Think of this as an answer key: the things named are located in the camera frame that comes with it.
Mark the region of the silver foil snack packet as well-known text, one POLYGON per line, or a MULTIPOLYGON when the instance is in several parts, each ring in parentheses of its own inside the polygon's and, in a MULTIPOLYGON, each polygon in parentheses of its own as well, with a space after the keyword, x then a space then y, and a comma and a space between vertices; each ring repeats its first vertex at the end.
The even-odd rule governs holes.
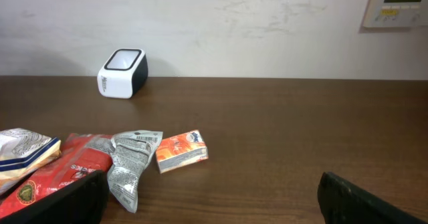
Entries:
POLYGON ((122 132, 111 138, 114 151, 107 174, 108 186, 117 201, 131 213, 135 213, 138 206, 140 176, 162 139, 162 132, 149 130, 122 132))

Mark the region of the red snack bag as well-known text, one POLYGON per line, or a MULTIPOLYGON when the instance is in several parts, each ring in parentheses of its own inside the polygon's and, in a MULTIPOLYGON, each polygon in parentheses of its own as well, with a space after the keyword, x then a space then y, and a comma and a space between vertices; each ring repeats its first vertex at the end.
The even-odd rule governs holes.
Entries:
POLYGON ((114 151, 111 136, 72 133, 61 144, 61 156, 35 171, 1 203, 4 218, 96 171, 108 171, 114 151))

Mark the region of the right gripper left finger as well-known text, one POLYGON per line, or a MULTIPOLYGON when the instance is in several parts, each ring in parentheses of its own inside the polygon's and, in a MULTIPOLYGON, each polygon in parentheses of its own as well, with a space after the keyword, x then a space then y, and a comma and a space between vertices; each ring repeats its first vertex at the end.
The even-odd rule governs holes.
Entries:
POLYGON ((82 179, 1 219, 1 224, 99 224, 108 202, 107 175, 94 171, 82 179))

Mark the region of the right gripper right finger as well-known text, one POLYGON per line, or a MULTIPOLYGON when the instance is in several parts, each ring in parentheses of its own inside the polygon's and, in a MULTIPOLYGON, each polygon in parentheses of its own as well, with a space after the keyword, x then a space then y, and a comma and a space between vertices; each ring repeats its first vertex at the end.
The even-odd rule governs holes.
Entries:
POLYGON ((332 172, 322 174, 317 198, 329 224, 427 224, 332 172))

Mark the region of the small orange carton box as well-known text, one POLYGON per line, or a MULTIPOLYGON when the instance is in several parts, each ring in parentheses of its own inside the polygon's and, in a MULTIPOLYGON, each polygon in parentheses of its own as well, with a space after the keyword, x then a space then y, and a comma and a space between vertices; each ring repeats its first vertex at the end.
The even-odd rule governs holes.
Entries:
POLYGON ((199 130, 163 139, 156 150, 160 173, 165 173, 209 158, 207 145, 199 130))

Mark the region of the cream and blue snack bag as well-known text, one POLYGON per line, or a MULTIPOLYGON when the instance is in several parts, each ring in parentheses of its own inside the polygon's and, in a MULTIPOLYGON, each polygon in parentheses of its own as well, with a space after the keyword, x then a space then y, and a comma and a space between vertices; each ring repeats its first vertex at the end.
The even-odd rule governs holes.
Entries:
POLYGON ((57 159, 61 140, 23 128, 1 131, 1 193, 57 159))

